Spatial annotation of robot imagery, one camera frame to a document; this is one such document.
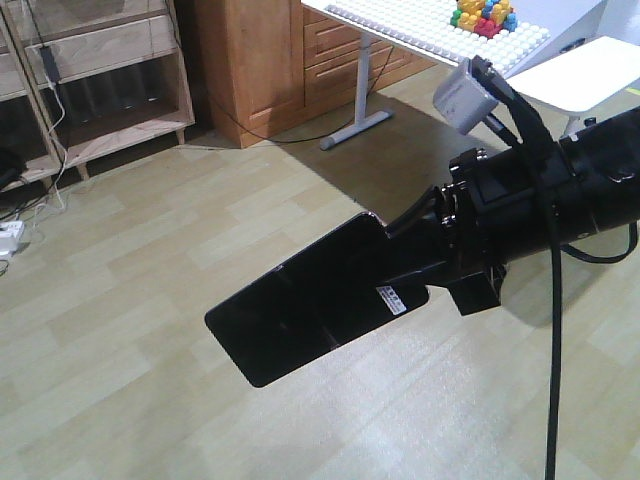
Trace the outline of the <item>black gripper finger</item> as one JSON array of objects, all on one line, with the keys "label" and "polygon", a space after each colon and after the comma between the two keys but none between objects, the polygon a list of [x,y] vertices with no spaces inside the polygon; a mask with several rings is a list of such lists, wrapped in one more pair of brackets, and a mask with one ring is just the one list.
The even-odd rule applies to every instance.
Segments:
[{"label": "black gripper finger", "polygon": [[429,187],[397,219],[385,227],[393,250],[445,250],[454,242],[454,228],[445,225],[450,205],[442,189]]},{"label": "black gripper finger", "polygon": [[441,258],[397,258],[389,262],[387,284],[446,287],[454,277],[455,262]]}]

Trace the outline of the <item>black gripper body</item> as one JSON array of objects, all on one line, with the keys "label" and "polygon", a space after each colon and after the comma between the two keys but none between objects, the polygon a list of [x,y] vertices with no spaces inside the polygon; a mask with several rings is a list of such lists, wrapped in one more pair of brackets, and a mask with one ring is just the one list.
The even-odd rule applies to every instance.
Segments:
[{"label": "black gripper body", "polygon": [[488,157],[470,149],[449,169],[460,251],[471,271],[448,290],[460,313],[470,315],[501,304],[506,264],[548,249],[548,227],[515,150]]}]

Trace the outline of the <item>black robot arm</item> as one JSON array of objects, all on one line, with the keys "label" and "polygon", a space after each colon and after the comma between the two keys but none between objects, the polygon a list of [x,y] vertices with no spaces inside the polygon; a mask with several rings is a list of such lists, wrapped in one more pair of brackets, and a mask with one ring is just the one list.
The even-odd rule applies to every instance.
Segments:
[{"label": "black robot arm", "polygon": [[562,138],[526,165],[516,147],[489,157],[478,149],[454,158],[452,182],[428,190],[386,231],[392,241],[379,284],[444,287],[463,315],[493,308],[508,263],[548,249],[539,196],[551,204],[561,250],[611,264],[574,241],[622,225],[638,242],[639,111],[632,109]]}]

